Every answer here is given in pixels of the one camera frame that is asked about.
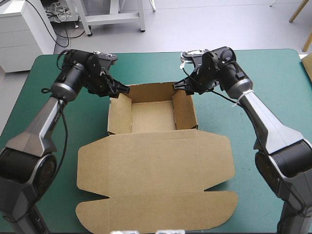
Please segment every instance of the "white cabinet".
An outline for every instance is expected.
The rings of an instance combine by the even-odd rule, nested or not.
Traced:
[[[40,0],[29,0],[51,35],[56,35]],[[5,72],[30,70],[36,57],[53,54],[55,42],[35,9],[24,0],[0,6],[0,66]]]

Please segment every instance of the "cardboard flap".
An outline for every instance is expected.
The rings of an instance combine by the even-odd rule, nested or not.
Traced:
[[[109,165],[109,136],[81,147],[78,151],[78,188],[100,195],[108,195]]]
[[[233,191],[204,192],[209,229],[225,223],[234,213],[238,195]]]
[[[179,90],[172,96],[176,129],[197,128],[197,118],[191,95]]]
[[[132,99],[132,103],[167,101],[171,100],[175,92],[173,82],[134,84],[130,85],[127,96]]]
[[[76,215],[83,226],[95,234],[109,234],[108,199],[79,203]]]
[[[196,129],[111,135],[78,153],[78,187],[110,197],[200,192],[233,176],[227,137]]]
[[[76,213],[84,227],[95,234],[118,230],[155,233],[167,229],[210,229],[226,222],[236,206],[234,192],[195,192],[83,202]]]
[[[131,133],[132,100],[124,94],[110,99],[107,131],[113,134]]]
[[[226,136],[204,131],[197,131],[197,135],[205,189],[231,179],[235,168],[230,140]]]
[[[203,191],[196,131],[110,136],[110,197]]]

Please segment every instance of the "cable tie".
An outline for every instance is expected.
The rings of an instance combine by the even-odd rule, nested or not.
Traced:
[[[239,103],[239,101],[240,101],[244,96],[246,96],[248,93],[254,93],[254,91],[251,89],[251,90],[248,90],[248,91],[244,92],[241,96],[239,96],[239,98],[238,98],[237,101],[232,105],[232,107],[237,106],[237,104]]]

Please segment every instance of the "box lid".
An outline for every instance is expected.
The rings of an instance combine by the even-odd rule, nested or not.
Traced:
[[[199,131],[110,135],[78,153],[77,186],[109,199],[77,206],[93,233],[209,229],[234,212],[231,191],[204,192],[234,176],[229,140]]]

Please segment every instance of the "white cable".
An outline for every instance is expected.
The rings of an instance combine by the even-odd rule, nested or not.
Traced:
[[[54,17],[54,21],[56,23],[66,21],[68,19],[68,16],[71,15],[68,6],[61,5],[60,2],[53,2],[50,7],[54,8],[53,14],[56,15],[56,17]]]
[[[237,106],[237,104],[239,103],[239,101],[240,101],[244,96],[246,96],[248,93],[254,93],[254,91],[251,89],[251,90],[248,90],[248,91],[244,92],[241,96],[239,96],[239,98],[238,98],[237,101],[232,105],[232,107]]]

